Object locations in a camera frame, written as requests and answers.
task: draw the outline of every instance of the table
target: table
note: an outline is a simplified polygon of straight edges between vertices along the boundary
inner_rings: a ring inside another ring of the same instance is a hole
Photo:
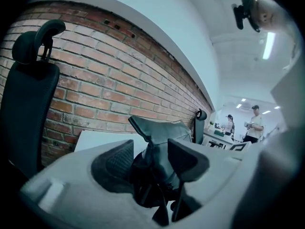
[[[228,135],[219,136],[214,134],[214,131],[207,129],[203,130],[203,136],[203,145],[206,145],[209,141],[215,141],[217,143],[223,144],[225,149],[226,146],[231,146],[234,143],[234,141]]]

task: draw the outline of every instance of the white t-shirt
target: white t-shirt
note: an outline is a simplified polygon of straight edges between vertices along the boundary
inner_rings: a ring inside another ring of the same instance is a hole
[[[253,116],[251,118],[251,123],[264,127],[263,117],[261,115]],[[260,139],[263,135],[263,131],[256,131],[254,128],[250,128],[247,135]]]
[[[225,127],[225,132],[231,133],[232,127],[233,127],[233,121],[230,120],[228,125]]]

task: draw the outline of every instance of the black office chair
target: black office chair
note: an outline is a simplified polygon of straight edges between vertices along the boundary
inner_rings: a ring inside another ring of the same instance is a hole
[[[52,36],[65,29],[64,22],[60,20],[48,21],[37,32],[23,33],[12,48],[15,63],[3,92],[0,140],[13,173],[23,179],[19,186],[24,179],[31,178],[43,168],[42,131],[60,74],[58,66],[48,60],[52,51]],[[44,45],[44,53],[41,61],[37,61],[41,45]]]
[[[191,130],[182,122],[155,122],[131,116],[129,122],[146,142],[147,148],[134,159],[130,170],[135,201],[146,208],[160,206],[153,219],[168,225],[166,205],[179,197],[179,178],[168,160],[168,139],[191,142]]]
[[[204,121],[207,118],[207,114],[202,109],[196,113],[194,120],[194,134],[193,134],[193,143],[202,144],[203,142],[203,130],[204,130]]]

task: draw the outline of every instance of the brick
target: brick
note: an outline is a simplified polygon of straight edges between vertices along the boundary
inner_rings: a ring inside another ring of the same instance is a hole
[[[65,61],[81,68],[85,67],[87,64],[87,60],[85,58],[64,51],[52,50],[51,58]]]
[[[129,55],[127,55],[125,53],[119,52],[117,57],[118,57],[118,59],[122,60],[123,62],[128,63],[131,66],[133,66],[134,68],[137,68],[141,71],[146,72],[149,70],[149,68],[145,64],[143,64],[139,60],[136,60],[136,59],[130,57]]]
[[[104,86],[107,88],[111,88],[113,89],[115,86],[114,81],[108,79],[108,78],[104,78],[98,74],[94,74],[82,69],[78,69],[75,67],[71,67],[69,65],[59,65],[60,66],[60,70],[62,72],[62,74],[66,74],[68,76],[72,76],[75,77],[77,79],[86,81],[86,82],[90,82],[99,86]]]
[[[83,104],[90,107],[95,107],[98,109],[108,110],[110,107],[110,103],[102,99],[88,97],[71,91],[68,91],[66,99],[71,102]]]
[[[173,109],[173,110],[176,110],[178,112],[181,112],[182,111],[182,107],[181,106],[177,106],[175,104],[171,104],[170,105],[170,108]]]
[[[56,112],[54,110],[49,109],[47,118],[52,119],[52,120],[62,120],[63,113]]]
[[[49,138],[53,138],[53,139],[57,139],[57,140],[63,140],[63,137],[62,137],[61,133],[54,132],[54,131],[51,131],[51,130],[47,131],[47,136]]]
[[[112,103],[111,111],[128,114],[130,112],[131,107],[124,104]]]
[[[87,119],[79,116],[73,116],[71,114],[65,114],[63,116],[63,121],[71,125],[76,125],[86,128],[93,128],[98,130],[106,129],[106,122],[104,121]]]
[[[93,30],[91,28],[85,27],[85,26],[81,26],[78,25],[75,30],[75,32],[79,33],[79,34],[83,34],[86,36],[89,36],[90,34],[92,34]]]
[[[161,114],[166,114],[166,115],[171,115],[171,114],[172,114],[171,109],[164,108],[164,107],[157,106],[157,105],[155,105],[155,107],[153,108],[153,110],[154,110],[155,112],[158,112],[158,113],[161,113]]]
[[[14,42],[2,42],[1,48],[12,49]]]
[[[6,64],[6,68],[10,69],[14,64],[14,61],[13,60],[7,60],[7,64]]]
[[[177,116],[168,116],[167,117],[167,120],[168,121],[171,121],[171,122],[173,122],[173,121],[178,121],[178,120],[180,120],[180,117],[177,117]]]
[[[72,104],[65,103],[59,100],[52,100],[51,108],[59,111],[63,111],[66,113],[72,113]]]
[[[161,104],[161,99],[160,98],[158,98],[156,96],[153,96],[151,94],[142,92],[142,91],[137,90],[136,93],[135,93],[135,96],[140,98],[140,99],[146,100],[148,102],[154,103],[154,104]]]
[[[59,19],[61,17],[60,14],[55,14],[55,13],[42,13],[39,16],[39,19],[46,19],[46,20],[55,20]]]
[[[132,28],[132,25],[128,21],[125,21],[125,20],[122,20],[122,19],[117,19],[115,21],[115,23],[122,26],[122,27],[125,27],[126,29],[131,29]]]
[[[67,143],[77,144],[78,137],[73,136],[73,135],[65,135],[64,141]]]
[[[135,78],[139,78],[141,74],[140,71],[126,64],[124,65],[122,71],[125,72],[126,74],[134,76]]]
[[[53,47],[54,48],[62,48],[65,44],[64,40],[53,37]]]
[[[153,60],[164,69],[167,66],[167,64],[164,61],[162,61],[160,58],[158,58],[157,56],[155,56]]]
[[[72,133],[71,126],[63,125],[63,124],[53,122],[53,121],[50,121],[50,120],[46,120],[45,126],[49,129],[52,129],[52,130],[55,130],[55,131],[58,131],[58,132],[67,133],[67,134]]]
[[[163,62],[165,62],[167,65],[171,65],[173,60],[169,57],[169,55],[163,51],[161,47],[151,47],[151,52],[155,55],[157,55]]]
[[[152,52],[149,51],[147,48],[143,47],[141,44],[139,44],[136,40],[134,40],[132,38],[126,38],[124,42],[125,42],[125,44],[133,47],[138,52],[144,54],[146,57],[153,59]]]
[[[140,89],[144,89],[144,84],[141,81],[136,80],[122,72],[110,70],[109,76],[117,81],[126,83],[128,85],[132,85],[132,86],[140,88]]]
[[[99,74],[107,75],[109,71],[109,67],[105,64],[90,60],[88,64],[88,70],[94,71]]]
[[[54,97],[63,99],[64,96],[65,96],[65,90],[64,89],[60,89],[60,88],[55,89]]]
[[[166,78],[162,79],[162,83],[167,85],[168,87],[172,88],[175,92],[178,91],[178,87],[175,84],[173,84],[172,82],[170,82],[169,80],[167,80]]]
[[[75,106],[74,113],[76,115],[80,115],[80,116],[83,116],[83,117],[94,118],[95,110],[88,109],[88,108],[83,108],[83,107],[80,107],[80,106]]]
[[[120,61],[94,49],[84,48],[82,54],[117,69],[121,69],[123,67],[123,64]]]
[[[98,97],[101,94],[101,88],[91,84],[81,83],[80,92]]]
[[[73,135],[79,136],[84,128],[73,127]]]
[[[96,22],[103,22],[105,20],[105,15],[101,11],[90,11],[86,15],[86,18],[89,20],[96,21]]]
[[[126,131],[127,132],[136,132],[132,125],[126,125]]]
[[[143,55],[142,53],[136,51],[135,49],[131,49],[130,52],[129,52],[129,55],[131,55],[132,57],[136,58],[137,60],[139,60],[141,62],[145,62],[146,61],[145,55]]]
[[[157,119],[158,120],[167,120],[168,115],[167,114],[158,114]]]
[[[117,84],[116,91],[127,94],[127,95],[133,95],[134,94],[134,88],[125,84]]]
[[[23,22],[23,26],[38,25],[39,22],[40,22],[40,20],[26,20],[26,21]]]
[[[79,84],[79,82],[76,80],[67,78],[65,76],[59,77],[58,86],[76,91],[78,89],[78,84]]]
[[[104,52],[106,54],[110,54],[111,56],[115,56],[118,53],[118,50],[112,46],[109,46],[103,42],[99,42],[96,47],[97,50]]]
[[[125,131],[125,125],[108,122],[107,123],[107,131],[124,132]]]
[[[71,32],[71,31],[65,31],[62,34],[61,38],[69,40],[69,41],[73,41],[76,43],[84,44],[84,45],[92,47],[92,48],[94,48],[98,43],[97,40],[95,40],[91,37],[79,35],[77,33]]]
[[[3,69],[2,69],[2,72],[1,72],[1,75],[2,75],[2,76],[4,76],[5,78],[7,78],[7,77],[8,77],[8,75],[9,75],[9,70],[8,70],[8,69],[3,68]]]
[[[139,106],[140,105],[140,100],[128,97],[119,93],[111,92],[108,90],[104,90],[103,92],[103,97],[104,99],[108,99],[111,101],[119,102],[122,104],[128,104],[132,106]]]
[[[73,53],[81,54],[82,46],[80,44],[76,44],[76,43],[72,43],[72,42],[66,42],[63,49],[67,50],[67,51],[70,51],[70,52],[73,52]]]
[[[136,116],[141,116],[141,117],[146,117],[150,119],[156,119],[157,118],[157,113],[151,112],[148,110],[143,110],[143,109],[136,109],[132,108],[131,110],[131,115],[136,115]]]
[[[152,95],[157,95],[159,90],[153,86],[146,85],[145,91],[151,93]]]
[[[122,42],[119,42],[118,40],[106,35],[106,34],[103,34],[103,33],[100,33],[100,32],[97,32],[95,31],[93,34],[92,34],[92,37],[95,38],[95,39],[98,39],[106,44],[109,44],[110,46],[112,47],[115,47],[123,52],[126,52],[128,53],[130,50],[131,50],[131,47],[125,45],[124,43]]]
[[[114,29],[109,29],[109,30],[107,31],[107,34],[110,35],[110,36],[112,36],[112,37],[114,37],[114,38],[116,38],[116,39],[118,39],[119,41],[123,41],[124,38],[125,38],[125,35],[124,35],[124,34],[118,32],[118,31],[116,31],[116,30],[114,30]]]
[[[13,59],[13,57],[11,55],[11,50],[7,50],[7,49],[1,49],[0,50],[0,56],[4,56],[6,58]]]
[[[6,64],[7,64],[7,59],[0,58],[0,65],[6,67]]]
[[[166,101],[166,100],[162,100],[161,105],[164,106],[164,107],[166,107],[166,108],[170,108],[171,103],[168,102],[168,101]]]
[[[104,112],[104,111],[99,111],[97,113],[96,118],[99,120],[105,120],[105,121],[111,121],[111,122],[129,123],[128,115],[121,115],[121,114],[109,113],[109,112]]]
[[[161,90],[164,90],[165,89],[165,85],[160,82],[160,81],[157,81],[156,79],[152,78],[150,75],[148,74],[145,74],[145,73],[142,73],[141,74],[141,77],[140,79],[150,85],[153,85]]]
[[[150,49],[152,46],[151,42],[149,42],[148,40],[145,40],[142,37],[138,37],[137,42],[147,49]]]
[[[154,104],[149,102],[141,102],[140,108],[147,109],[147,110],[153,110]]]
[[[61,16],[61,20],[62,21],[67,21],[67,22],[71,22],[71,23],[76,23],[76,24],[80,24],[83,26],[87,26],[89,28],[92,28],[94,30],[97,31],[102,31],[105,32],[106,30],[108,30],[108,27],[93,21],[87,21],[84,20],[84,18],[81,17],[76,17],[76,16],[71,16],[71,15],[62,15]]]
[[[146,60],[146,64],[151,67],[152,69],[154,69],[156,72],[160,73],[161,75],[163,75],[165,78],[168,78],[168,73],[159,65],[157,65],[155,62],[153,62],[150,59]]]

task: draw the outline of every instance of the white ceiling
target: white ceiling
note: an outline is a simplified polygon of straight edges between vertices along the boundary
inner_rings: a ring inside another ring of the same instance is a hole
[[[203,17],[210,39],[218,56],[222,88],[234,85],[239,89],[244,83],[251,83],[253,91],[269,92],[283,77],[283,68],[289,64],[293,47],[292,40],[284,33],[277,33],[271,56],[263,60],[266,32],[255,32],[248,21],[244,20],[244,29],[239,30],[235,23],[232,4],[241,4],[241,0],[190,0]],[[238,92],[225,94],[238,95]],[[247,97],[265,96],[263,92],[248,91]]]

